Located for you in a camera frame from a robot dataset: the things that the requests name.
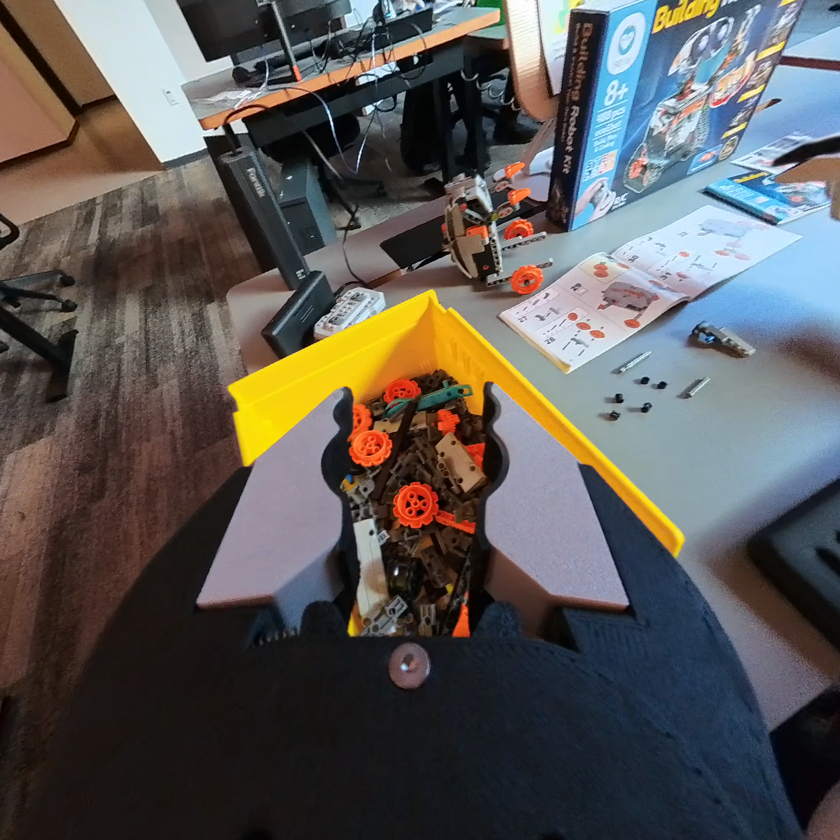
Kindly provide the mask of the yellow plastic parts bin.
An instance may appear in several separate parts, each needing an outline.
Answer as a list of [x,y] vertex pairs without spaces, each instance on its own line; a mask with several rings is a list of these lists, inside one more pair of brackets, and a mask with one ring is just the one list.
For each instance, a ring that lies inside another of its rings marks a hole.
[[679,554],[685,539],[676,525],[456,310],[444,308],[433,291],[232,384],[243,463],[251,465],[343,386],[360,400],[394,379],[435,369],[473,386],[468,403],[476,413],[483,407],[485,384],[499,384],[582,465],[597,471],[667,551]]

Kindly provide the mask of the wooden office desk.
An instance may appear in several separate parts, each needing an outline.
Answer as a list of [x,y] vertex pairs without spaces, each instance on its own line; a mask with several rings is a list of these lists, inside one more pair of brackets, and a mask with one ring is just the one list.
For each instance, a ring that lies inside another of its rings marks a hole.
[[393,45],[385,39],[379,48],[373,38],[369,49],[351,52],[350,58],[332,59],[322,70],[309,59],[303,63],[302,79],[283,84],[238,89],[232,72],[226,70],[189,81],[182,89],[204,131],[222,130],[231,138],[234,124],[242,122],[251,143],[262,148],[332,118],[429,86],[437,121],[433,148],[442,178],[449,181],[460,168],[444,81],[473,71],[475,51],[469,39],[498,24],[500,15],[493,7],[455,7],[430,30]]

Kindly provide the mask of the blue cover booklet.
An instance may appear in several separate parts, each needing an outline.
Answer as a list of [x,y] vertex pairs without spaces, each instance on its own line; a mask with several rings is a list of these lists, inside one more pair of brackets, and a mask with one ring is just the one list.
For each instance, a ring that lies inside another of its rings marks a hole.
[[822,182],[777,183],[768,171],[749,171],[706,186],[704,193],[771,225],[787,224],[828,208]]

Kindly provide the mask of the grey battery box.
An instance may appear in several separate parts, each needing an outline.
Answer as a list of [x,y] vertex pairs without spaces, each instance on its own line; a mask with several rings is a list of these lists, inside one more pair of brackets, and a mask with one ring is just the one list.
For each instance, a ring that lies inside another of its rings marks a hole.
[[316,341],[325,340],[385,309],[385,295],[378,290],[354,287],[343,292],[335,304],[314,327],[312,336]]

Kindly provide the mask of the black flat panel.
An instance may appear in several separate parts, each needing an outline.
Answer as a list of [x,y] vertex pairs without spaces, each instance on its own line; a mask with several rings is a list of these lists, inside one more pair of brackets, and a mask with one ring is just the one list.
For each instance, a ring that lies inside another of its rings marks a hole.
[[445,220],[437,216],[381,242],[381,249],[401,270],[413,270],[446,254]]

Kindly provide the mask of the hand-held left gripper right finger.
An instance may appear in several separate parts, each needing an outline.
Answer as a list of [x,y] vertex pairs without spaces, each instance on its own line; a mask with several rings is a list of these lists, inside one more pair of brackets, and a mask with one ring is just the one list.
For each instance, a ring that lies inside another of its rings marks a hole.
[[581,462],[499,384],[484,386],[483,419],[485,591],[517,610],[527,634],[545,634],[561,607],[624,612],[629,599]]

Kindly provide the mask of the pile of building kit parts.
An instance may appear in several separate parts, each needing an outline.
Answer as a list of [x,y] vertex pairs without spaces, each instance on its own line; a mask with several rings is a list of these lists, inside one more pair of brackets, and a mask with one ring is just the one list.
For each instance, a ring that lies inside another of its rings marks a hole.
[[467,637],[487,434],[472,385],[444,369],[353,405],[350,504],[359,580],[352,637]]

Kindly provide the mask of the grey beam with blue pin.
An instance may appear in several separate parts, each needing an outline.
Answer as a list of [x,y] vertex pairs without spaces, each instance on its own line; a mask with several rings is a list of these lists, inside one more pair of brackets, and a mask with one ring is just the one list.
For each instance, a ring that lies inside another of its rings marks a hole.
[[756,353],[756,349],[736,333],[727,328],[717,327],[710,322],[698,323],[691,331],[689,338],[697,346],[725,351],[737,358],[750,358]]

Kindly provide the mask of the grey desk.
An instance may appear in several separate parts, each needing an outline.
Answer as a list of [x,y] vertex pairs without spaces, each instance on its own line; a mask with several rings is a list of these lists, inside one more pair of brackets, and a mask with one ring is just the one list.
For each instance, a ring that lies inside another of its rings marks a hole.
[[[838,477],[838,222],[822,211],[781,226],[800,240],[564,374],[498,319],[515,295],[476,290],[447,259],[385,275],[380,241],[439,205],[354,235],[355,272],[382,279],[392,305],[435,289],[682,531],[680,562],[730,636],[770,728],[780,726],[838,680],[838,652],[758,572],[746,545]],[[700,322],[756,353],[697,346],[690,333]],[[648,386],[636,383],[644,375]],[[657,391],[660,381],[668,387]],[[618,392],[625,403],[615,405]],[[650,413],[638,411],[645,402]],[[613,410],[622,417],[610,422]]]

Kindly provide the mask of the curled white poster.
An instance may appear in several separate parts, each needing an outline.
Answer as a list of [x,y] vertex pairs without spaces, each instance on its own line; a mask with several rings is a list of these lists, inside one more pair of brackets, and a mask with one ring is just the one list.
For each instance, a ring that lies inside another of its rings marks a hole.
[[571,42],[571,10],[580,5],[580,1],[502,2],[516,100],[528,116],[542,123],[557,117]]

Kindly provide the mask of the instruction booklet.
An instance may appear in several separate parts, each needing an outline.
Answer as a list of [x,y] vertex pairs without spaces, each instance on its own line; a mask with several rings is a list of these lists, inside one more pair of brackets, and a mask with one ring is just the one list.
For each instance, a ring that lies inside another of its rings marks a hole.
[[498,319],[569,373],[800,240],[721,206],[583,259]]

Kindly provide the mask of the black upright device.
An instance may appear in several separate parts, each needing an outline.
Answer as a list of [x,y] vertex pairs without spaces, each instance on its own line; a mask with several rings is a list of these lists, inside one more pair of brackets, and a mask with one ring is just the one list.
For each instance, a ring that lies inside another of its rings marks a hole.
[[208,150],[260,268],[277,269],[288,289],[298,289],[310,272],[306,257],[335,240],[314,165],[283,166],[248,146],[229,150],[220,137]]

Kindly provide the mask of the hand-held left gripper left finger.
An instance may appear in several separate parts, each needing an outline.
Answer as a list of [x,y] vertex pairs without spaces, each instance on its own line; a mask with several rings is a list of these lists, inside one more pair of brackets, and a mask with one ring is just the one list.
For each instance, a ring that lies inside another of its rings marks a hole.
[[198,609],[267,606],[291,629],[309,604],[340,593],[342,501],[324,475],[323,457],[340,434],[340,412],[352,403],[349,388],[331,392],[255,460]]

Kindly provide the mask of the blue robot kit box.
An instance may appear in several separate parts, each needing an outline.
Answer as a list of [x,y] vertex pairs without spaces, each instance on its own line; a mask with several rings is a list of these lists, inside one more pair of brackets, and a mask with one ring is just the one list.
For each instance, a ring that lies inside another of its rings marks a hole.
[[550,222],[570,232],[730,157],[803,5],[601,1],[573,8]]

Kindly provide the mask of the black foam mat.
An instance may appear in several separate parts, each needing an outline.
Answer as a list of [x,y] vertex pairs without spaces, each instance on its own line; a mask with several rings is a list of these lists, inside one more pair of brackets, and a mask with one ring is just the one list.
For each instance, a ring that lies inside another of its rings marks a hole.
[[756,532],[747,551],[798,613],[839,648],[838,479]]

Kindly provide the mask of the partly built toy robot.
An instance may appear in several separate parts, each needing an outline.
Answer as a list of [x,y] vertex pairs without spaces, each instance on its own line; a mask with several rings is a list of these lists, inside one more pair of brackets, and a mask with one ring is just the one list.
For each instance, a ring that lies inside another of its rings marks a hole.
[[487,289],[509,283],[520,295],[540,289],[549,259],[506,272],[505,253],[546,239],[532,224],[513,214],[529,197],[530,189],[513,188],[513,178],[525,168],[522,161],[506,166],[489,185],[481,175],[456,175],[445,184],[447,203],[442,225],[444,248],[461,272]]

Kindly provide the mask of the black computer monitor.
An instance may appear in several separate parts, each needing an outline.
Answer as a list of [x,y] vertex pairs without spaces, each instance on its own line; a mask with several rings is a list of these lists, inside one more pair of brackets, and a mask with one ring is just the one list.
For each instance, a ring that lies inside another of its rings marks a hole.
[[338,28],[349,1],[179,1],[178,7],[206,61],[228,57],[244,85],[301,79],[293,48]]

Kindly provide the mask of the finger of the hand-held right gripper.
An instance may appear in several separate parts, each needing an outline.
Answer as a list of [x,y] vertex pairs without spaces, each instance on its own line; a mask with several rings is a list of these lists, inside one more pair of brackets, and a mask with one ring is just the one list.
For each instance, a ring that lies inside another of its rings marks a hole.
[[773,166],[795,166],[811,159],[839,152],[839,134],[802,143],[773,160]]
[[839,155],[817,155],[790,168],[788,182],[823,182],[826,185],[839,183]]

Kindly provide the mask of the black box device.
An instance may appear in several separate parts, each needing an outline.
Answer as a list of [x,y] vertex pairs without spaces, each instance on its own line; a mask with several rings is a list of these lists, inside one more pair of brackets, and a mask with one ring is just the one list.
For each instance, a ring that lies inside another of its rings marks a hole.
[[314,328],[335,304],[335,295],[325,274],[312,270],[260,331],[279,359],[302,350],[313,341]]

